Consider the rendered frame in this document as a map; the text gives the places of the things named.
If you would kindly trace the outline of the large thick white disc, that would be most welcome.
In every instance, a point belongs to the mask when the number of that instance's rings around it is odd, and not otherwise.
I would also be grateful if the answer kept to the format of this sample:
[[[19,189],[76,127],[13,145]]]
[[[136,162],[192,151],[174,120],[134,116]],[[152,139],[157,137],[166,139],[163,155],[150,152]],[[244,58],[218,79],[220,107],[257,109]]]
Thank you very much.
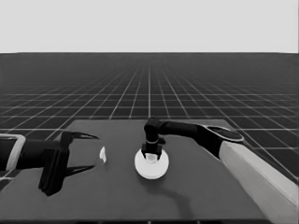
[[[162,150],[162,156],[157,160],[155,154],[147,153],[147,160],[142,156],[142,151],[138,150],[135,154],[135,169],[146,179],[158,179],[166,174],[169,167],[169,157]]]

